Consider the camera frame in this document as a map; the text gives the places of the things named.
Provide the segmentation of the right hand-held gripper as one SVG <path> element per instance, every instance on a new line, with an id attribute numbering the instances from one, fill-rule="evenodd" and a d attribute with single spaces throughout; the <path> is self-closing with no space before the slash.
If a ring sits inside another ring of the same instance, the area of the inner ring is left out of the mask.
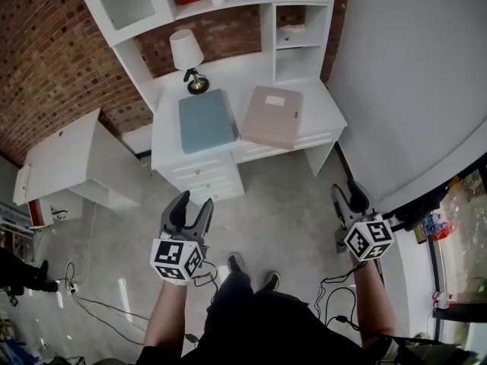
<path id="1" fill-rule="evenodd" d="M 336 216 L 342 222 L 335 233 L 337 252 L 350 252 L 358 262 L 379 259 L 395 242 L 390 224 L 382 214 L 374 210 L 366 212 L 370 200 L 359 182 L 348 179 L 347 187 L 351 194 L 349 201 L 337 184 L 331 187 Z"/>

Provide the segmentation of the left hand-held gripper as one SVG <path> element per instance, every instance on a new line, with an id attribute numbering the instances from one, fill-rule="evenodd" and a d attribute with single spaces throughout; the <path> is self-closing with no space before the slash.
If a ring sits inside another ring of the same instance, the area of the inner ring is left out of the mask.
<path id="1" fill-rule="evenodd" d="M 180 193 L 161 215 L 160 235 L 153 240 L 150 265 L 161 279 L 187 285 L 205 258 L 214 202 L 209 198 L 192 226 L 186 226 L 186 207 L 190 191 Z"/>

